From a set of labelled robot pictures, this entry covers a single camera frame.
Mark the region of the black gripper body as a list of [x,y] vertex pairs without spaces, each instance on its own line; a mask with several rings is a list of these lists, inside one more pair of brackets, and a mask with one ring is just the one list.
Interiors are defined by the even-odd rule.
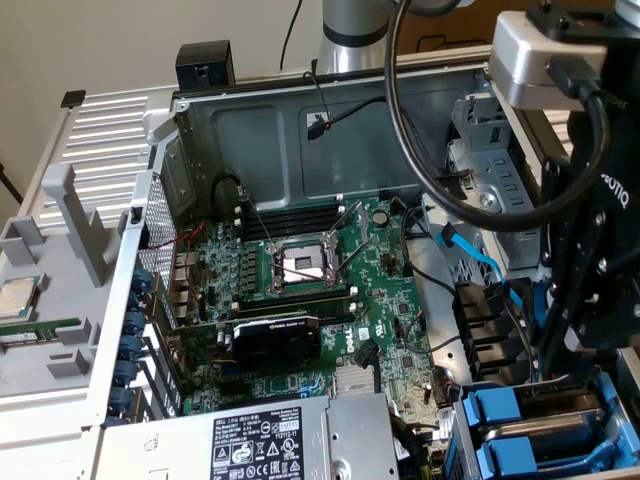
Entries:
[[609,143],[599,180],[572,212],[585,220],[603,212],[611,220],[639,218],[639,48],[607,52],[598,98],[608,118]]

